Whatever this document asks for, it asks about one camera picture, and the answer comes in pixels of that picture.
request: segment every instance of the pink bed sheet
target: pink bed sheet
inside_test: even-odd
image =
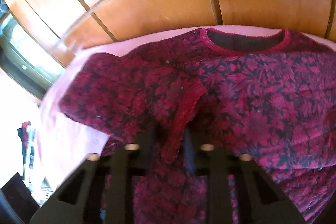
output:
[[[251,26],[212,27],[228,33],[250,36],[268,36],[279,31],[278,29]],[[40,123],[36,128],[36,141],[41,166],[53,190],[79,165],[86,154],[91,152],[101,153],[108,139],[105,133],[70,120],[58,108],[58,102],[86,60],[96,52],[107,52],[123,56],[139,45],[174,37],[193,29],[196,29],[196,27],[159,32],[124,42],[97,46],[83,50],[76,56],[64,74],[59,77],[45,95],[40,105]],[[307,35],[317,42],[327,44],[336,50],[336,43],[314,35]]]

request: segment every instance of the hanging clothes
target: hanging clothes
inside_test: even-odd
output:
[[[238,51],[237,41],[240,49],[249,44],[259,53],[248,54],[247,46]],[[196,29],[122,58],[93,55],[60,109],[111,136],[103,155],[131,142],[147,119],[157,121],[151,171],[133,178],[135,223],[204,221],[206,178],[186,172],[179,150],[188,122],[216,147],[253,155],[311,222],[335,189],[335,57],[330,48],[288,30],[255,38]],[[292,181],[317,168],[323,169],[302,180],[306,192],[293,196]],[[314,179],[329,186],[317,183],[313,191]],[[305,198],[309,191],[314,205]],[[231,200],[237,223],[234,185]]]

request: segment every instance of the window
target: window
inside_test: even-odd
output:
[[[11,14],[0,25],[0,66],[40,99],[64,72]]]

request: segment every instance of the neckline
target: neckline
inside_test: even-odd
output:
[[[208,37],[208,34],[207,34],[208,30],[212,31],[212,32],[226,34],[226,35],[241,35],[243,37],[273,38],[273,37],[279,36],[281,34],[284,34],[284,36],[283,36],[283,39],[278,44],[276,44],[273,47],[267,48],[265,50],[258,51],[258,52],[239,52],[239,51],[234,51],[234,50],[228,50],[226,48],[222,48],[222,47],[216,45]],[[289,44],[289,41],[290,41],[290,32],[287,29],[282,29],[282,30],[280,30],[280,32],[277,32],[276,34],[272,34],[272,35],[265,36],[265,37],[264,36],[243,35],[243,34],[238,34],[238,33],[227,33],[227,32],[216,30],[214,28],[208,28],[208,29],[201,28],[199,33],[200,33],[202,41],[204,42],[204,44],[207,47],[209,47],[210,49],[212,49],[215,52],[219,52],[221,54],[225,54],[225,55],[228,55],[228,56],[246,55],[246,54],[253,54],[253,53],[265,53],[265,52],[279,52],[282,49],[286,48]]]

